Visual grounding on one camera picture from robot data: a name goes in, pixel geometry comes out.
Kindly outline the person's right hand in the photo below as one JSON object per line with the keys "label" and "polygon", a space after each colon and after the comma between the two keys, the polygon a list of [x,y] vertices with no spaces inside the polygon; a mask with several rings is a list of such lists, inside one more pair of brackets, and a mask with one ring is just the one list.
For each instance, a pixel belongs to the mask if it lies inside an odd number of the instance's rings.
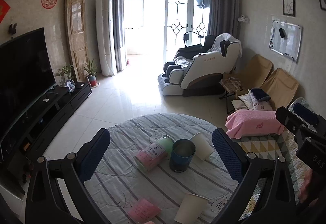
{"label": "person's right hand", "polygon": [[308,198],[308,188],[309,188],[309,185],[311,183],[311,180],[312,180],[312,175],[313,175],[313,170],[312,169],[308,169],[306,172],[305,172],[305,175],[304,175],[304,181],[303,181],[303,184],[300,188],[300,192],[299,192],[299,202],[302,204],[306,201],[306,199]]}

